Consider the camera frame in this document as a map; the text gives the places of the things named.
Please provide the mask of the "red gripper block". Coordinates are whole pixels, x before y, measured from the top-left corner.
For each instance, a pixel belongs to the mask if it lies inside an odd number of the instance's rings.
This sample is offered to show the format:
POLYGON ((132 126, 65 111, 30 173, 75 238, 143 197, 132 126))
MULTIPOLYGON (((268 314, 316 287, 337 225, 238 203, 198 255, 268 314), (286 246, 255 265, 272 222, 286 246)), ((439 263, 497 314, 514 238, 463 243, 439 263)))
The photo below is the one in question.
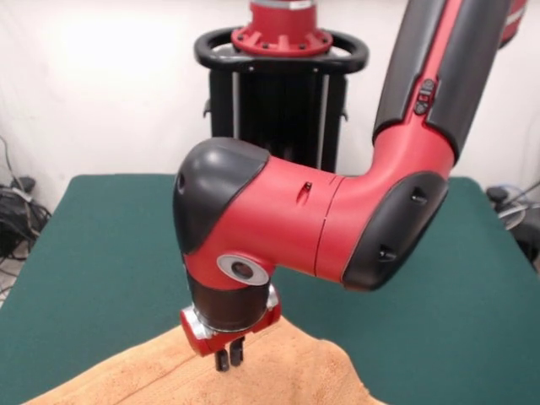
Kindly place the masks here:
POLYGON ((193 350, 201 355, 214 354, 215 368, 218 372, 227 372, 230 365, 240 366, 244 361, 244 341, 249 333, 258 333, 277 323, 281 317, 281 300, 277 290, 269 287, 269 296, 262 318, 245 330, 222 332, 206 326, 197 313, 194 304, 180 312, 181 326, 193 350), (225 346, 229 344, 229 353, 225 346))

